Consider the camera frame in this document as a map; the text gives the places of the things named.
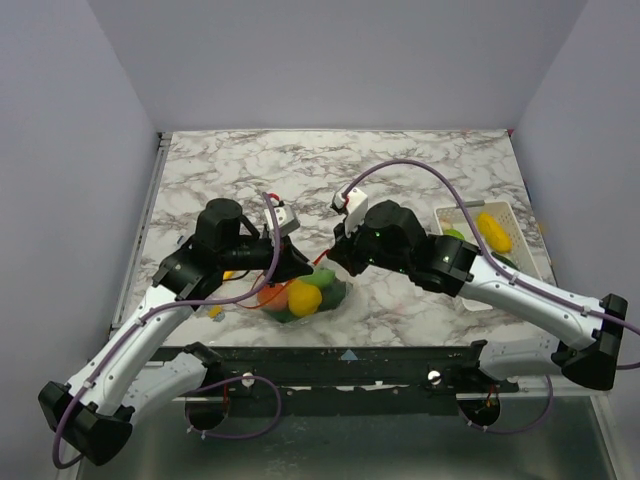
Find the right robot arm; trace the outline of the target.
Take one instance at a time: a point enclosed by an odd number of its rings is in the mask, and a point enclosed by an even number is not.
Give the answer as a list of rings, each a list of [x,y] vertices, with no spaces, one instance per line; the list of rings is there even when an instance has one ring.
[[[351,276],[378,267],[435,294],[490,305],[541,329],[536,338],[483,342],[460,379],[480,392],[495,380],[562,375],[596,391],[614,386],[626,301],[567,292],[497,262],[479,247],[427,232],[409,209],[387,200],[348,214],[333,229],[328,257]]]

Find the clear zip top bag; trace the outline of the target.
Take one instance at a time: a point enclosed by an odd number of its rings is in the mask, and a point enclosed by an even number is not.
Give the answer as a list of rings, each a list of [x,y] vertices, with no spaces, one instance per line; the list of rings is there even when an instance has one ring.
[[[325,250],[313,261],[311,274],[285,283],[268,284],[255,295],[254,305],[240,304],[240,307],[259,311],[280,324],[288,324],[337,310],[351,290],[351,283],[329,265]]]

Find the toy peach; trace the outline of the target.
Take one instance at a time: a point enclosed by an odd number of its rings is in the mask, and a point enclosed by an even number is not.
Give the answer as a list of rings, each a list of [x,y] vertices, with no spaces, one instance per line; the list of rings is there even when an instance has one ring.
[[[288,308],[288,292],[284,284],[266,285],[257,294],[257,307],[270,311]]]

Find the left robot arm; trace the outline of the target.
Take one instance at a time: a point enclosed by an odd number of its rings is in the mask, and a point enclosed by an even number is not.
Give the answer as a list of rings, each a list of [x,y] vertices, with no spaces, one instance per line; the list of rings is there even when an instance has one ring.
[[[136,311],[79,372],[64,383],[49,381],[38,403],[54,432],[52,457],[59,469],[74,466],[60,457],[60,443],[96,466],[126,445],[142,413],[195,390],[214,393],[222,380],[214,354],[191,346],[159,374],[140,376],[164,340],[212,294],[227,271],[262,271],[264,283],[284,282],[312,272],[310,261],[289,235],[300,223],[290,205],[264,195],[261,230],[234,200],[216,198],[198,215],[194,233],[166,257]]]

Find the toy lemon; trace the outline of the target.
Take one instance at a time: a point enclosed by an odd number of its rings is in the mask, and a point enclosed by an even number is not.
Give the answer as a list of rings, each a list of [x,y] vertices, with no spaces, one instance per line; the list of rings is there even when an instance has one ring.
[[[295,280],[288,288],[288,308],[296,317],[314,314],[322,302],[320,289]]]

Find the toy green vegetable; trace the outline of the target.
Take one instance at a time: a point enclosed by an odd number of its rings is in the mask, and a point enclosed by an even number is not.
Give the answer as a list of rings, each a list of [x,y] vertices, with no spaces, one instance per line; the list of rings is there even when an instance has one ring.
[[[315,286],[323,290],[329,287],[336,279],[335,271],[329,268],[317,268],[311,274],[301,276],[299,280],[307,285]]]

